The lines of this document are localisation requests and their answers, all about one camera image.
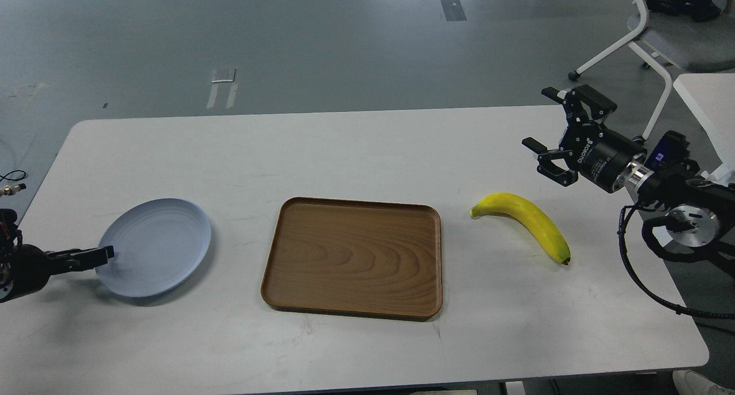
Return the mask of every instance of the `yellow banana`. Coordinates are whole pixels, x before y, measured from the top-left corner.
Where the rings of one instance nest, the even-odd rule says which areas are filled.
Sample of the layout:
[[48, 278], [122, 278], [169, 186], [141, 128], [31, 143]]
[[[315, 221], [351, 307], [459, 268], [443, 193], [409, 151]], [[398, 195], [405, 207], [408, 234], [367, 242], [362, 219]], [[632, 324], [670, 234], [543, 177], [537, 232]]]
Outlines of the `yellow banana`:
[[518, 220], [528, 228], [551, 258], [560, 264], [569, 264], [571, 252], [567, 241], [548, 215], [532, 202], [511, 193], [493, 193], [485, 196], [470, 210], [473, 219], [489, 214], [505, 214]]

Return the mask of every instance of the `wood grain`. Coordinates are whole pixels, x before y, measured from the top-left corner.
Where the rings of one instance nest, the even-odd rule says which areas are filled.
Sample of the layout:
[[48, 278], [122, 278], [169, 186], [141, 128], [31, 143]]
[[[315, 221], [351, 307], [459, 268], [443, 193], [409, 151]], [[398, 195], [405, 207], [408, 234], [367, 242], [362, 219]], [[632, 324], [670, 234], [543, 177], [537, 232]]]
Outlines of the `wood grain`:
[[297, 197], [281, 207], [261, 294], [286, 311], [429, 319], [440, 238], [428, 206]]

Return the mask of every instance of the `chair seat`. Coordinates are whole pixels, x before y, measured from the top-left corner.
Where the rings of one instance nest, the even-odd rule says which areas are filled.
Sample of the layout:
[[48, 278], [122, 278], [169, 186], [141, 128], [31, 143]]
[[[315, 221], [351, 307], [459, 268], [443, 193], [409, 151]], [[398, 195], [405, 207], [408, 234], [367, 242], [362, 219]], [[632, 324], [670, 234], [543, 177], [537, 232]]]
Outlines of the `chair seat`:
[[[628, 18], [628, 29], [640, 15]], [[721, 15], [696, 23], [689, 16], [651, 13], [648, 27], [639, 37], [674, 65], [688, 72], [719, 72], [735, 68], [735, 18]]]

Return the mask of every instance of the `plate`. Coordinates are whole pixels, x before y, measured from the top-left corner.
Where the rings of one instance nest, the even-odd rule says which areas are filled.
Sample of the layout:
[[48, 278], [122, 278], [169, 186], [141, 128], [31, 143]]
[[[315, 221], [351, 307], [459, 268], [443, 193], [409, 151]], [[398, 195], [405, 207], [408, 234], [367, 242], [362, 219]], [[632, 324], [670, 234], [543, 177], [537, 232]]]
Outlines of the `plate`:
[[97, 267], [97, 277], [113, 293], [154, 296], [181, 284], [207, 253], [212, 226], [196, 204], [156, 199], [137, 205], [110, 225], [99, 241], [115, 257]]

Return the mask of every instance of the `white table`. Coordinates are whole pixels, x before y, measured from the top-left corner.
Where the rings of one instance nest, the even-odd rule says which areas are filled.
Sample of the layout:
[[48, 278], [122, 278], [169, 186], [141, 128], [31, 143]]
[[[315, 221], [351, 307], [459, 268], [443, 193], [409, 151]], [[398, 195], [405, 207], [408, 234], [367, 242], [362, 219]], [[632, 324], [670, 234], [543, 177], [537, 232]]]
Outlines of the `white table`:
[[[85, 121], [22, 229], [43, 249], [95, 246], [124, 211], [200, 205], [213, 243], [191, 279], [130, 301], [94, 272], [4, 303], [0, 393], [259, 393], [677, 369], [709, 353], [689, 317], [647, 298], [617, 253], [630, 201], [536, 173], [559, 106]], [[483, 196], [535, 201], [572, 249], [544, 254], [511, 219], [472, 220]], [[279, 207], [294, 196], [428, 204], [441, 216], [444, 306], [431, 322], [274, 311], [260, 298]], [[630, 228], [641, 278], [682, 303]]]
[[674, 89], [709, 136], [722, 166], [716, 180], [735, 183], [735, 73], [683, 73]]

